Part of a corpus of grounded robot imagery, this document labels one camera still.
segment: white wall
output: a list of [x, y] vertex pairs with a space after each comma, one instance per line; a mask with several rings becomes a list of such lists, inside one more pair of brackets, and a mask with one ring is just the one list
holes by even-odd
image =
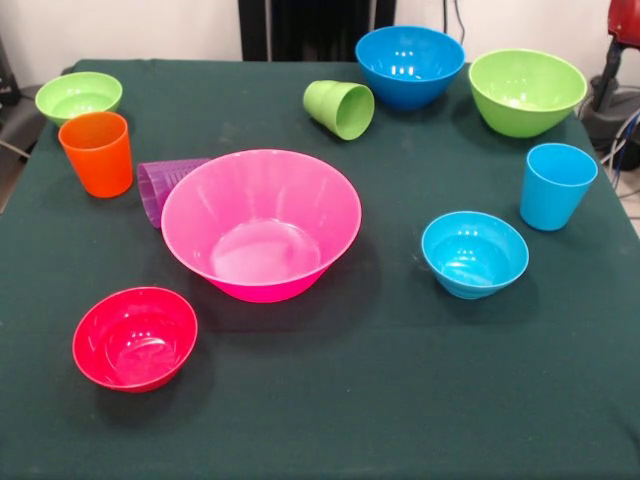
[[[458, 0], [468, 61], [498, 48], [532, 48], [557, 55], [587, 79], [602, 73], [611, 37], [610, 0]], [[449, 0], [449, 33], [460, 38]], [[441, 0], [397, 0], [396, 24], [442, 29]], [[623, 54], [620, 83], [640, 86], [640, 52]]]
[[81, 58], [241, 60], [236, 0], [0, 0], [20, 86]]
[[[459, 36], [449, 1], [450, 32]], [[587, 77], [604, 67], [609, 0], [459, 5], [469, 60], [526, 47], [559, 55]], [[441, 29], [442, 2], [397, 0], [396, 23]], [[237, 0], [0, 0], [0, 35], [21, 86], [45, 82], [81, 58], [242, 59]], [[619, 79], [640, 85], [640, 52], [625, 52]]]

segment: red machine part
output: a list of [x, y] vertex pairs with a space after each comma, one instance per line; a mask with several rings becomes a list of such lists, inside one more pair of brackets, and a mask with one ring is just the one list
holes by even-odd
[[622, 47], [640, 48], [640, 0], [611, 0], [609, 34]]

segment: lime green bowl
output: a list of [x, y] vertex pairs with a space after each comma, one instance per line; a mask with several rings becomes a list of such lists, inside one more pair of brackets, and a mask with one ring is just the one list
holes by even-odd
[[89, 112], [113, 112], [122, 98], [122, 85], [111, 75], [78, 72], [62, 75], [45, 84], [36, 95], [36, 106], [61, 126]]
[[587, 93], [580, 71], [534, 50], [497, 50], [469, 69], [471, 93], [482, 118], [509, 137], [540, 135], [564, 120]]

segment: light blue bowl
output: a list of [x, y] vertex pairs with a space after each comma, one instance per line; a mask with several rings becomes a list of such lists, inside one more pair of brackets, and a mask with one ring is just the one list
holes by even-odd
[[356, 57], [380, 100], [398, 110], [416, 110], [447, 89], [465, 55], [449, 35], [398, 26], [367, 33], [356, 45]]
[[422, 234], [422, 253], [440, 284], [466, 300], [496, 293], [529, 264], [529, 249], [516, 229], [480, 212], [436, 218]]

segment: bowl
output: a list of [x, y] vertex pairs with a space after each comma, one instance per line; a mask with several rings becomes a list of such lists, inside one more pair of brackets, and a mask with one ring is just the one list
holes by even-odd
[[480, 115], [509, 137], [540, 135], [564, 120], [587, 93], [580, 71], [561, 58], [534, 50], [497, 50], [469, 68]]
[[187, 268], [240, 300], [271, 303], [308, 289], [347, 251], [361, 219], [355, 188], [329, 164], [249, 150], [187, 174], [161, 227]]
[[436, 218], [422, 234], [422, 253], [440, 284], [466, 300], [496, 293], [529, 263], [529, 249], [516, 229], [480, 212]]
[[36, 107], [61, 126], [89, 112], [115, 112], [122, 98], [120, 82], [105, 73], [77, 72], [46, 83], [36, 94]]
[[137, 287], [114, 293], [82, 318], [73, 359], [89, 380], [112, 390], [141, 393], [165, 385], [196, 343], [193, 308], [175, 292]]
[[451, 84], [464, 65], [462, 46], [423, 27], [373, 30], [356, 45], [356, 57], [376, 96], [398, 110], [425, 107]]

